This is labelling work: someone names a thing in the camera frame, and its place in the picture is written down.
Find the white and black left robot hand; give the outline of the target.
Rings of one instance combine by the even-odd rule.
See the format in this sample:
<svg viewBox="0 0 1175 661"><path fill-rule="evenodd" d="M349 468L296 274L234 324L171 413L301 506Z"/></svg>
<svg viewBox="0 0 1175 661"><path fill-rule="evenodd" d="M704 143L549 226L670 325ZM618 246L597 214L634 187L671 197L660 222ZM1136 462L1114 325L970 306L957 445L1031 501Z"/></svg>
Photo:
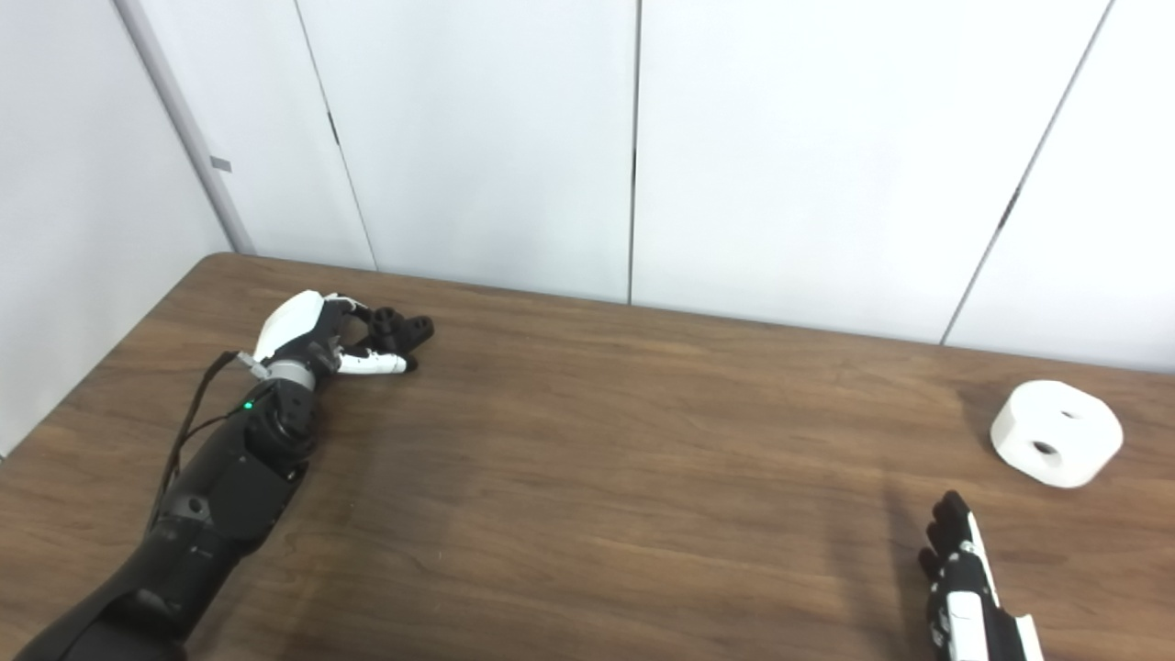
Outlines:
<svg viewBox="0 0 1175 661"><path fill-rule="evenodd" d="M341 343L345 322L370 323L376 312L343 294L303 290L283 302L262 326L251 355L241 355L257 382L286 380L314 390L335 375L407 375L417 360L407 350L376 346L376 336Z"/></svg>

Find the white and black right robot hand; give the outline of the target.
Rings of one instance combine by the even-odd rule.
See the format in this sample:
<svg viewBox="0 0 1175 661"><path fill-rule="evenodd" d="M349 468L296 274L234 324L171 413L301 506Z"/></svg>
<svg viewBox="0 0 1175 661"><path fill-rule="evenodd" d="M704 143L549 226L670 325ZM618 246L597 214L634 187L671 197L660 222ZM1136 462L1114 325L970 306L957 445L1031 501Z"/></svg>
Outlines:
<svg viewBox="0 0 1175 661"><path fill-rule="evenodd" d="M929 581L926 620L936 660L1042 660L1034 619L999 598L975 515L955 490L932 507L918 562Z"/></svg>

